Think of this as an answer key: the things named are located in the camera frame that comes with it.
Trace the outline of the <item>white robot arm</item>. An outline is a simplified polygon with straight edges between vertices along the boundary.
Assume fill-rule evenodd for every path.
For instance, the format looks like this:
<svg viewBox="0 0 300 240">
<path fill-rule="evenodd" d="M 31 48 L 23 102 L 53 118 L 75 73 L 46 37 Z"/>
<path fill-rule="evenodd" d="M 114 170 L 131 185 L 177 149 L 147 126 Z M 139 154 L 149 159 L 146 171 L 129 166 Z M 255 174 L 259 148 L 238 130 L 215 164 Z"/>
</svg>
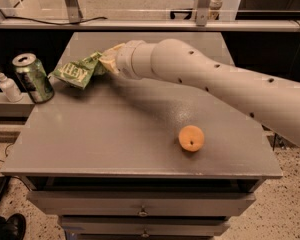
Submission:
<svg viewBox="0 0 300 240">
<path fill-rule="evenodd" d="M 177 39 L 132 40 L 104 51 L 99 61 L 122 78 L 206 91 L 300 147 L 299 82 L 222 64 Z"/>
</svg>

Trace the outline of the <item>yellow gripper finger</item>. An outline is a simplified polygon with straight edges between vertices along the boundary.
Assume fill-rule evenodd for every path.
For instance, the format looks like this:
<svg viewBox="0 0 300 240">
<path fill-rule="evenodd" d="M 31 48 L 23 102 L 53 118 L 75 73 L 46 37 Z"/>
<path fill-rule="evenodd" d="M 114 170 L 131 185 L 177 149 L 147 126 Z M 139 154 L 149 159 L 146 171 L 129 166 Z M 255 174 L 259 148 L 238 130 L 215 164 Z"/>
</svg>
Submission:
<svg viewBox="0 0 300 240">
<path fill-rule="evenodd" d="M 104 53 L 100 58 L 99 61 L 102 65 L 111 73 L 118 75 L 119 70 L 116 65 L 116 54 L 115 53 Z"/>
<path fill-rule="evenodd" d="M 104 51 L 104 54 L 111 54 L 111 53 L 116 53 L 118 52 L 119 49 L 121 49 L 123 46 L 125 45 L 125 43 L 120 43 L 117 44 L 109 49 L 107 49 L 106 51 Z"/>
</svg>

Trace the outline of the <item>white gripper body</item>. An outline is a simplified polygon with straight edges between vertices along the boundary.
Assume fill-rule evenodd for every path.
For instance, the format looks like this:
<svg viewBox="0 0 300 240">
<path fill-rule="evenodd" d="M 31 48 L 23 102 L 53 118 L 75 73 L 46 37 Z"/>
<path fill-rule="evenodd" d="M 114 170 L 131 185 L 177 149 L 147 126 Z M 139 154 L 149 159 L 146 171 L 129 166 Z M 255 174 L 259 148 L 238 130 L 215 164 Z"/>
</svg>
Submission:
<svg viewBox="0 0 300 240">
<path fill-rule="evenodd" d="M 124 44 L 115 56 L 119 75 L 127 79 L 154 79 L 151 54 L 155 46 L 155 43 L 142 40 L 132 40 Z"/>
</svg>

